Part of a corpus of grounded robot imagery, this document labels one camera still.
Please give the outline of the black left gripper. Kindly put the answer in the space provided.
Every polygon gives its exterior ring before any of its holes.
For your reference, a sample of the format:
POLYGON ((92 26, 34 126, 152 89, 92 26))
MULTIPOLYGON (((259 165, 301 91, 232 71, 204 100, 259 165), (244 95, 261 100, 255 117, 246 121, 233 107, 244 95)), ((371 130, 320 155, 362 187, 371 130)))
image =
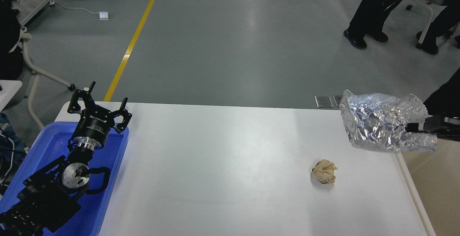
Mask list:
POLYGON ((90 149, 101 149, 108 139, 110 129, 113 128, 118 134, 122 133, 128 127, 133 115, 125 108, 128 98, 124 98, 120 108, 113 112, 105 108, 97 108, 91 96, 95 84, 96 82, 92 82, 88 90, 75 90, 67 112, 80 114, 80 120, 71 136, 71 141, 80 146, 89 144, 90 149), (79 105, 79 100, 84 102, 84 109, 79 105), (122 121, 115 123, 115 119, 120 116, 123 118, 122 121))

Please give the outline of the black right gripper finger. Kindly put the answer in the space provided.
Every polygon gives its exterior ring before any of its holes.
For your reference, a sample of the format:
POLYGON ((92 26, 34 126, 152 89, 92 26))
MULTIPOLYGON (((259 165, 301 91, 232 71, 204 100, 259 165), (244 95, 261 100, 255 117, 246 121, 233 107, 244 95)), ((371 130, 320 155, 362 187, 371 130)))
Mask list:
POLYGON ((436 135, 444 140, 459 141, 460 119, 446 114, 437 114, 427 117, 423 122, 408 123, 405 130, 413 133, 436 135))

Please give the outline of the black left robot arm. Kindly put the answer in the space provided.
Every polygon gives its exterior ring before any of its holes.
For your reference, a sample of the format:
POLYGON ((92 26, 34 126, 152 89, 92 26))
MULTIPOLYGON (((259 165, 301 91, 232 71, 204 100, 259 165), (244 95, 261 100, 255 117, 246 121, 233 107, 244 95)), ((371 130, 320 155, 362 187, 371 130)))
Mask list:
POLYGON ((2 236, 98 233, 128 142, 128 98, 109 110, 76 90, 68 113, 39 134, 1 199, 2 236))

